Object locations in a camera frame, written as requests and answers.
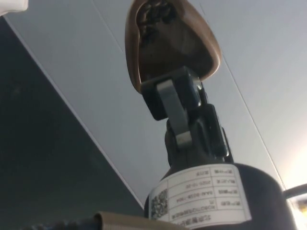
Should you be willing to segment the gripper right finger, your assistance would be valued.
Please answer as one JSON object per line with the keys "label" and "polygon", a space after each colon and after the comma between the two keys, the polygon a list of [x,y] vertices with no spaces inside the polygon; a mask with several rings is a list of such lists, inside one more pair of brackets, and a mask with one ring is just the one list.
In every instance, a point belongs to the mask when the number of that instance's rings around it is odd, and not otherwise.
{"label": "gripper right finger", "polygon": [[208,102],[207,93],[199,76],[193,71],[189,71],[188,75],[200,98],[199,106],[188,111],[189,121],[198,127],[198,138],[202,148],[207,155],[217,160],[233,163],[228,139],[214,105]]}

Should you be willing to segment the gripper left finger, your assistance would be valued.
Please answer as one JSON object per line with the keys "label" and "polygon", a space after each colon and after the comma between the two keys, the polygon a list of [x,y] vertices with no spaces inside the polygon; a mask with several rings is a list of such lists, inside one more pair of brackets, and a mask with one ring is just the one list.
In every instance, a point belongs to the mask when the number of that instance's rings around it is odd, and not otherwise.
{"label": "gripper left finger", "polygon": [[141,84],[141,94],[155,120],[166,119],[165,145],[172,168],[190,168],[197,155],[195,112],[200,107],[199,77],[181,67]]}

